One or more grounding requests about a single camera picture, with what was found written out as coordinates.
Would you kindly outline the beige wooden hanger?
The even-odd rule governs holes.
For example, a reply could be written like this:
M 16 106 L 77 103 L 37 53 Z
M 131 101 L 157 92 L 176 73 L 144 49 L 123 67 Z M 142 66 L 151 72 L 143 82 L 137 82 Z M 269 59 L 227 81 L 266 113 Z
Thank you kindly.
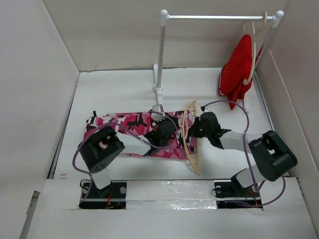
M 185 154 L 186 154 L 186 158 L 188 160 L 188 163 L 190 164 L 191 168 L 192 168 L 192 171 L 196 174 L 196 175 L 200 175 L 200 170 L 199 170 L 199 160 L 198 160 L 198 154 L 195 153 L 195 157 L 193 157 L 191 154 L 190 154 L 190 149 L 188 148 L 188 144 L 186 142 L 187 139 L 189 139 L 189 141 L 191 141 L 191 136 L 190 136 L 190 133 L 189 133 L 189 129 L 190 129 L 190 126 L 187 122 L 187 119 L 186 119 L 186 113 L 189 109 L 192 109 L 193 112 L 194 112 L 194 115 L 197 116 L 197 106 L 196 106 L 196 100 L 188 103 L 184 109 L 184 112 L 183 112 L 183 116 L 182 116 L 182 120 L 181 120 L 181 125 L 180 125 L 180 128 L 181 128 L 181 136 L 182 136 L 182 144 L 183 144 L 183 148 L 184 148 L 184 151 L 185 151 Z

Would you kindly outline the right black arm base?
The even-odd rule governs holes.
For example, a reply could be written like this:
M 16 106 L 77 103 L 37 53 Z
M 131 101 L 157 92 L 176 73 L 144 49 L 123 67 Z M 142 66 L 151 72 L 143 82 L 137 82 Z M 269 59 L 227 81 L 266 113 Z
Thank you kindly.
M 255 190 L 253 184 L 242 187 L 233 176 L 230 179 L 215 180 L 211 195 L 216 198 L 218 209 L 262 208 L 260 193 Z

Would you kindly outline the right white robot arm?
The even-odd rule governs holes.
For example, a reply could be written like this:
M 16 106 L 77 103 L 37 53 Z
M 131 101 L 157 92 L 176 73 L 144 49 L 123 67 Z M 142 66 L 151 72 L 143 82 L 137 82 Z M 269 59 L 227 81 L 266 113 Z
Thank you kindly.
M 244 134 L 224 129 L 213 112 L 204 112 L 196 117 L 188 133 L 191 137 L 207 138 L 219 149 L 242 151 L 253 156 L 254 165 L 231 177 L 228 188 L 236 196 L 242 196 L 255 182 L 276 181 L 298 164 L 294 153 L 275 131 Z

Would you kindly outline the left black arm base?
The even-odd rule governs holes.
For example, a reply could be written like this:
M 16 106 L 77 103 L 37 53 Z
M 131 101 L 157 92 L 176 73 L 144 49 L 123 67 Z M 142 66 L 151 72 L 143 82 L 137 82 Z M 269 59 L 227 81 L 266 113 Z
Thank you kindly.
M 88 191 L 89 186 L 90 181 L 87 179 L 83 179 L 80 182 L 79 208 L 93 210 L 120 210 L 126 208 L 127 181 L 112 181 L 106 190 L 97 189 L 93 183 Z

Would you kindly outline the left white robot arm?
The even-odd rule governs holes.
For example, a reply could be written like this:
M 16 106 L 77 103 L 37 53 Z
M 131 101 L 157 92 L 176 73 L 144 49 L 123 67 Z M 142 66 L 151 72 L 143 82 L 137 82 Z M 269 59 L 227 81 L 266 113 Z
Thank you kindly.
M 166 157 L 174 146 L 178 118 L 162 116 L 156 121 L 148 113 L 133 113 L 89 120 L 77 153 L 82 156 L 99 197 L 111 193 L 107 167 L 120 154 Z

